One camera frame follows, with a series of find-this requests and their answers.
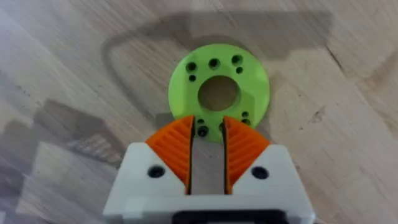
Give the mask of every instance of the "white plastic housing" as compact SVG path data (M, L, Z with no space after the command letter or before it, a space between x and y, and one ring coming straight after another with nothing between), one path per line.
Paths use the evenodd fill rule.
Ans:
M165 167L165 175L153 179L147 171L153 165ZM268 170L259 180L252 167ZM176 212L187 210L259 210L286 212L290 224L313 224L315 214L287 149L270 145L233 186L232 195L185 195L176 175L145 143L132 143L103 215L108 223L171 223Z

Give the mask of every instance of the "small hole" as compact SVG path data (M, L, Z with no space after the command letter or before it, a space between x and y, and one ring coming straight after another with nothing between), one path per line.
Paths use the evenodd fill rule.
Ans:
M243 61L242 55L234 55L234 56L232 56L231 61L232 61L232 64L235 65L235 66L241 65L242 61Z
M268 170L264 167L253 167L251 169L251 174L260 180L265 180L269 177Z
M190 76L189 76L189 80L190 80L191 82L194 82L196 79L197 79L197 77L196 77L195 75L190 75Z
M207 128L207 126L200 126L198 128L198 135L200 137L205 137L208 132L209 132L209 128Z
M154 165L149 168L148 176L151 178L159 178L162 177L165 172L166 170L162 166Z
M188 72L193 72L197 69L197 65L195 64L195 62L190 62L187 65L187 71Z
M246 118L245 118L245 119L242 120L242 122L245 123L245 124L247 124L247 125L250 125L250 120L249 120L249 119L246 119Z
M220 61L217 58L213 58L209 61L209 67L211 69L217 69L220 65Z
M243 72L243 68L242 67L236 68L236 73L240 74L242 72Z

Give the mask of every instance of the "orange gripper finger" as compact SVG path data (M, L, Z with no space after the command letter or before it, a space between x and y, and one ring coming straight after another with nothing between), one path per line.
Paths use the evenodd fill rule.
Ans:
M186 194L190 194L191 145L194 117L186 116L158 130L146 144L164 161L184 183Z
M224 116L225 194L232 194L233 185L270 144L250 126Z

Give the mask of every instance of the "wooden table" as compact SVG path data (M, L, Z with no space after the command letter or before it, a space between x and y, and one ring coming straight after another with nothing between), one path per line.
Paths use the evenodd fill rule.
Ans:
M258 130L289 148L319 223L398 223L397 21L393 0L1 1L6 223L103 223L125 148L170 117L176 64L215 42L267 69ZM195 147L199 179L220 152Z

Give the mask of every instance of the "green disc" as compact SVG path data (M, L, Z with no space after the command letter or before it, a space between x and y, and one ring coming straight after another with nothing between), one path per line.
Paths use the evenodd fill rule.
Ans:
M237 84L236 92L224 91L236 97L222 110L213 110L199 100L203 84L216 79L233 80L227 83ZM219 93L223 86L213 84L211 88ZM269 82L260 61L246 50L228 44L195 49L177 65L169 83L169 105L174 118L193 114L196 136L212 142L222 141L220 124L224 115L255 127L263 118L268 102Z

